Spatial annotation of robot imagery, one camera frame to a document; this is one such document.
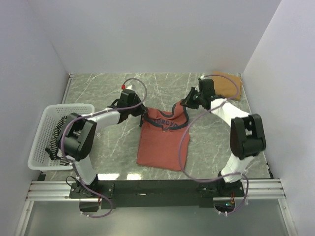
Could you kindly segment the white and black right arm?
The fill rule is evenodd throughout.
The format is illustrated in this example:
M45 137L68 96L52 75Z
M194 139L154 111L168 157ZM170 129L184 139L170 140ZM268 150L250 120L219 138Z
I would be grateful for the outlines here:
M242 111L226 98L214 95L214 91L203 93L192 87L181 105L191 109L200 106L205 113L212 113L221 118L230 127L231 156L225 167L213 181L217 182L216 191L227 196L233 191L233 183L242 178L246 167L266 149L266 139L262 118L259 114Z

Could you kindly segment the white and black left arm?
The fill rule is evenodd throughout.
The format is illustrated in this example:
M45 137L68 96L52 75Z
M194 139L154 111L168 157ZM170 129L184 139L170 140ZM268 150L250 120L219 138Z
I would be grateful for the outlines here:
M98 176L89 154L92 150L95 134L98 130L120 124L128 116L140 116L147 112L137 93L124 89L120 98L98 113L79 115L71 113L57 137L57 145L62 155L72 164L81 192L88 198L98 193Z

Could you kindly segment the tan tank top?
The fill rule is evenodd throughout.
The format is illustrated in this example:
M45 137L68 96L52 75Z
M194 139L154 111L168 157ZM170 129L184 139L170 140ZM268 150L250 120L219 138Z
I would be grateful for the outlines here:
M239 88L239 95L234 98L234 100L240 100L242 94L242 81L240 76L229 75L223 72L214 71L213 74L219 74L229 77ZM216 95L222 95L226 98L232 97L236 94L237 89L232 82L221 76L212 76L214 81L214 89Z

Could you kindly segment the red printed tank top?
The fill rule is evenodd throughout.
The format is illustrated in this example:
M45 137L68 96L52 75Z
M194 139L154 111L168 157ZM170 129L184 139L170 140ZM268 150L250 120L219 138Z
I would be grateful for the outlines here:
M148 108L140 122L136 163L140 166L180 171L186 164L190 135L186 107L177 102L171 111Z

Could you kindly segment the black white striped tank top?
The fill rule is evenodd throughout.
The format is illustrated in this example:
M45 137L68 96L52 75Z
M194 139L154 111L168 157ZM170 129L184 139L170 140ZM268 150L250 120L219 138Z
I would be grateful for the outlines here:
M58 137L61 134L61 130L65 125L67 116L62 116L53 129L48 146L45 151L48 153L51 161L59 161L61 166L69 166L69 161L66 160L61 153L61 149L58 146Z

